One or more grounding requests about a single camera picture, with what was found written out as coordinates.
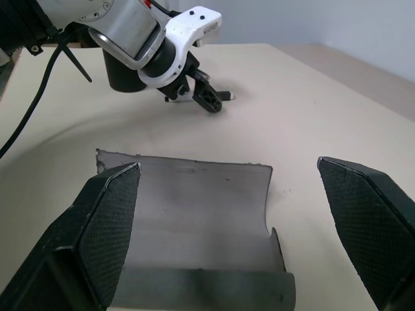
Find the beige table surface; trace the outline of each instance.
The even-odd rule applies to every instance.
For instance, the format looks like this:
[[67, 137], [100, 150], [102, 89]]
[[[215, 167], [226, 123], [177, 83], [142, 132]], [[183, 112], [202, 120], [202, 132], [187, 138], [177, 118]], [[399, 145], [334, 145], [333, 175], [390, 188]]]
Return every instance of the beige table surface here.
[[[22, 118], [52, 50], [24, 51], [0, 102], [0, 144]], [[47, 226], [96, 174], [95, 149], [272, 165], [267, 222], [295, 275], [297, 311], [376, 310], [335, 231], [318, 156], [387, 172], [415, 198], [415, 124], [268, 45], [195, 54], [237, 99], [218, 115], [165, 103], [155, 90], [108, 85], [102, 53], [74, 50], [89, 84], [61, 56], [16, 144], [0, 161], [0, 290]]]

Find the robotic arm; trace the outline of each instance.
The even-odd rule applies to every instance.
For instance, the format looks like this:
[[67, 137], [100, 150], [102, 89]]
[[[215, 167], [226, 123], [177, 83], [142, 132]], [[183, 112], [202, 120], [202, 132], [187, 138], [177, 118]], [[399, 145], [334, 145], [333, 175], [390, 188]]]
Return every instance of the robotic arm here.
[[0, 56], [23, 46], [37, 55], [48, 40], [62, 42], [59, 35], [72, 22], [88, 26], [98, 45], [169, 99], [190, 92], [189, 76], [196, 82], [193, 99], [211, 113], [221, 110], [220, 94], [189, 52], [218, 31], [220, 13], [197, 6], [164, 23], [142, 0], [1, 0]]

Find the gray metal plate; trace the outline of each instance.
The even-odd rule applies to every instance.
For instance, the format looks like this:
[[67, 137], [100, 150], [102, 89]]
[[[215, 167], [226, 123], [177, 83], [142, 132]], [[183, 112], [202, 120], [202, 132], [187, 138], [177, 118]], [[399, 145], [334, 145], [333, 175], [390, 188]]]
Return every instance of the gray metal plate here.
[[[272, 167], [97, 151], [99, 172], [131, 162], [140, 163], [141, 179], [114, 306], [259, 310], [246, 297], [268, 301], [261, 310], [292, 310], [294, 277], [285, 273], [278, 238], [265, 222]], [[194, 286], [212, 284], [217, 290], [206, 302]], [[228, 308], [236, 297], [240, 303]]]

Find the white wall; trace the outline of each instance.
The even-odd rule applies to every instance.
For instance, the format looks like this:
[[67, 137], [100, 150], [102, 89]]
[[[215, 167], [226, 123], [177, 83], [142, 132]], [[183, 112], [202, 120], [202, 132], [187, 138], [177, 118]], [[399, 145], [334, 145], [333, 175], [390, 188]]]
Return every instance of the white wall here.
[[415, 82], [415, 0], [167, 0], [222, 13], [217, 43], [330, 45]]

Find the black cable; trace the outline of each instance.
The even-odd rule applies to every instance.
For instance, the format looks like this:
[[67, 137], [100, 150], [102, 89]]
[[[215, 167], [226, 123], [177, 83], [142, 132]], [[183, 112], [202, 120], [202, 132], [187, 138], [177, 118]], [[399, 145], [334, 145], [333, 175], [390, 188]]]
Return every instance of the black cable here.
[[[76, 32], [73, 32], [72, 34], [68, 35], [65, 38], [64, 40], [65, 44], [69, 42], [70, 40], [72, 40], [72, 37], [75, 35]], [[6, 152], [10, 149], [10, 147], [14, 144], [16, 139], [19, 137], [21, 131], [23, 131], [24, 127], [26, 126], [27, 121], [29, 121], [30, 117], [32, 116], [33, 111], [36, 109], [36, 106], [39, 104], [39, 101], [42, 98], [43, 92], [45, 92], [49, 77], [51, 76], [54, 63], [58, 59], [58, 56], [61, 52], [62, 52], [62, 48], [60, 46], [57, 46], [57, 48], [53, 51], [53, 54], [47, 63], [45, 73], [43, 74], [43, 78], [41, 80], [38, 92], [34, 96], [32, 104], [30, 104], [28, 110], [26, 111], [25, 115], [20, 121], [18, 127], [14, 130], [13, 134], [10, 136], [10, 138], [5, 143], [5, 145], [0, 149], [0, 159], [6, 154]]]
[[152, 5], [154, 5], [160, 12], [164, 13], [165, 15], [174, 18], [177, 15], [181, 14], [177, 11], [169, 11], [164, 6], [161, 6], [156, 0], [148, 0]]
[[163, 12], [167, 16], [170, 16], [171, 12], [167, 10], [164, 6], [161, 6], [156, 0], [148, 0], [152, 5], [154, 5], [160, 12]]

